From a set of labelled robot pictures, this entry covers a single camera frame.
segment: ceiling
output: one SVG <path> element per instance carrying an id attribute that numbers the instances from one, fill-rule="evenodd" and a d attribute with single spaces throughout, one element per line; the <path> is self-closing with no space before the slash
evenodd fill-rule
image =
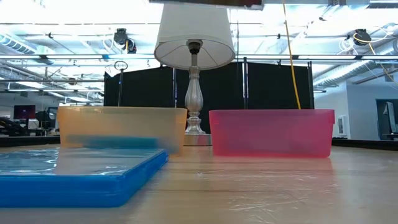
<path id="1" fill-rule="evenodd" d="M 14 35 L 25 43 L 40 46 L 41 53 L 46 54 L 120 54 L 121 49 L 112 43 L 113 34 L 117 28 L 126 28 L 137 45 L 137 54 L 152 54 L 162 8 L 162 4 L 149 4 L 147 0 L 2 0 L 0 34 Z M 368 6 L 287 5 L 292 53 L 371 54 L 368 46 L 347 50 L 347 46 L 341 46 L 342 41 L 355 29 L 366 29 L 377 41 L 373 43 L 375 48 L 395 39 L 397 13 L 398 9 Z M 266 4 L 263 11 L 230 9 L 228 15 L 237 54 L 289 54 L 281 4 Z M 0 45 L 0 54 L 16 53 Z M 56 60 L 46 71 L 46 65 L 32 60 L 7 62 L 43 77 L 51 74 L 52 78 L 77 79 L 103 78 L 104 71 L 112 72 L 109 69 L 113 66 L 113 62 L 103 60 Z M 338 62 L 316 64 L 313 72 L 317 76 L 337 65 Z M 129 62 L 129 70 L 158 66 L 155 59 Z M 59 87 L 103 90 L 103 83 Z"/>

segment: lamp stem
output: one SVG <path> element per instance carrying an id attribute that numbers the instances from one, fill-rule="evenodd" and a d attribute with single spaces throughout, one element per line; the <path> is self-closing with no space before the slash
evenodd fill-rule
<path id="1" fill-rule="evenodd" d="M 189 86 L 185 95 L 185 106 L 188 109 L 189 118 L 186 134 L 205 134 L 200 128 L 201 119 L 199 111 L 203 107 L 203 96 L 200 90 L 198 65 L 198 55 L 192 54 L 192 66 L 189 68 Z"/>

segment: table lamp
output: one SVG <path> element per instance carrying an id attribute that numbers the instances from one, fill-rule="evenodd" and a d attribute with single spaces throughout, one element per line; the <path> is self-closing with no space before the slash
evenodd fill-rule
<path id="1" fill-rule="evenodd" d="M 164 65 L 189 71 L 185 145 L 210 145 L 210 135 L 200 128 L 203 97 L 199 72 L 222 67 L 235 58 L 227 10 L 194 4 L 164 4 L 154 55 Z"/>

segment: table surface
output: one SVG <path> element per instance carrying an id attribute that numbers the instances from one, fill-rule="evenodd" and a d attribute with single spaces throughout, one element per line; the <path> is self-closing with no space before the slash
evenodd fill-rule
<path id="1" fill-rule="evenodd" d="M 397 220 L 398 153 L 343 147 L 334 147 L 329 159 L 212 157 L 210 147 L 186 147 L 121 208 L 0 209 L 0 223 L 13 224 Z"/>

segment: yellow cable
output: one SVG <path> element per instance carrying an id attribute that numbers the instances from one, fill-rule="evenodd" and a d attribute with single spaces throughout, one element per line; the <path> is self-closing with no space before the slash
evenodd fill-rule
<path id="1" fill-rule="evenodd" d="M 292 79 L 293 79 L 294 93 L 296 95 L 297 107 L 298 107 L 299 110 L 301 110 L 299 93 L 297 91 L 296 76 L 294 74 L 292 48 L 290 47 L 289 28 L 287 28 L 287 17 L 286 17 L 285 3 L 286 3 L 286 0 L 282 0 L 282 4 L 284 6 L 284 14 L 285 14 L 285 27 L 286 27 L 286 35 L 287 35 L 287 46 L 289 47 L 289 55 L 290 55 L 290 57 L 289 57 L 289 59 L 290 59 L 290 67 L 292 69 Z"/>
<path id="2" fill-rule="evenodd" d="M 374 51 L 374 49 L 373 49 L 373 47 L 372 47 L 372 44 L 369 44 L 369 47 L 371 48 L 373 54 L 375 55 L 376 52 Z M 391 79 L 391 81 L 393 81 L 396 85 L 398 85 L 398 82 L 396 82 L 396 81 L 394 80 L 394 78 L 390 75 L 390 73 L 387 71 L 387 69 L 384 68 L 384 66 L 383 66 L 382 64 L 380 64 L 380 65 L 381 65 L 381 67 L 383 68 L 384 73 Z"/>

